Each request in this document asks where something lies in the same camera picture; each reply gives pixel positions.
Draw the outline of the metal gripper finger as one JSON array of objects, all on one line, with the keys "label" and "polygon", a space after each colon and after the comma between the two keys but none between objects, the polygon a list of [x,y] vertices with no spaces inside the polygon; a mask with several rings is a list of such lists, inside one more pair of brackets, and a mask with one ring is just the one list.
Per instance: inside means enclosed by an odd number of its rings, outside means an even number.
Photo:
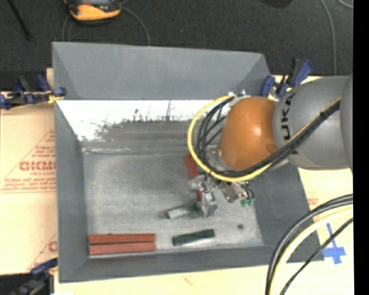
[{"label": "metal gripper finger", "polygon": [[217,209],[217,202],[213,194],[204,194],[200,201],[200,214],[203,218],[210,217]]},{"label": "metal gripper finger", "polygon": [[204,189],[204,182],[198,179],[192,179],[189,181],[189,193],[192,196],[201,196]]}]

